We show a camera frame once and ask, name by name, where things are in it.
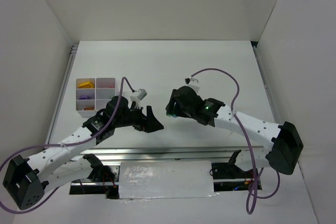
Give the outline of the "yellow rectangular lego brick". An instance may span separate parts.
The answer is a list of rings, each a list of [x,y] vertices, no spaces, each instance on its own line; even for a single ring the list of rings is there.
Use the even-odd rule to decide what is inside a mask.
[[[78,84],[78,89],[93,89],[95,87],[92,81],[85,81]]]

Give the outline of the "purple rounded lego brick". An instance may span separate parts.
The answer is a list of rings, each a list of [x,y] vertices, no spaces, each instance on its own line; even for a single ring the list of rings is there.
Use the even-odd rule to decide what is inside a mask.
[[[79,97],[79,100],[91,100],[91,97],[87,96],[87,95],[82,95]]]

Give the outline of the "blue frog-print lego brick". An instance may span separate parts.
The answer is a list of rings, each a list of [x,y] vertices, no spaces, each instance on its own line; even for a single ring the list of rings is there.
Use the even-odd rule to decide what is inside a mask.
[[[177,118],[177,115],[174,113],[166,113],[166,116],[172,117],[172,118]]]

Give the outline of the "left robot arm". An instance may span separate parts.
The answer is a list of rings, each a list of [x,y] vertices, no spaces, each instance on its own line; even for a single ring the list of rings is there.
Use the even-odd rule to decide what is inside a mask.
[[[164,126],[154,116],[151,106],[131,104],[122,96],[113,97],[104,109],[87,119],[81,127],[56,144],[47,144],[42,151],[23,158],[17,151],[1,167],[6,167],[3,186],[16,203],[15,214],[25,214],[39,208],[48,197],[73,180],[112,178],[111,170],[93,154],[74,160],[114,134],[115,129],[131,126],[135,130],[152,133]]]

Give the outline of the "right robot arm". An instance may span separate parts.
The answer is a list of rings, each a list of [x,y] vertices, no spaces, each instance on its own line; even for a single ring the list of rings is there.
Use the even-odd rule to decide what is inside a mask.
[[[256,151],[236,151],[230,161],[242,171],[271,167],[284,174],[293,174],[303,142],[294,124],[266,122],[234,111],[224,102],[203,100],[194,89],[183,86],[172,91],[166,106],[172,117],[190,118],[201,125],[225,129],[248,137],[261,148]]]

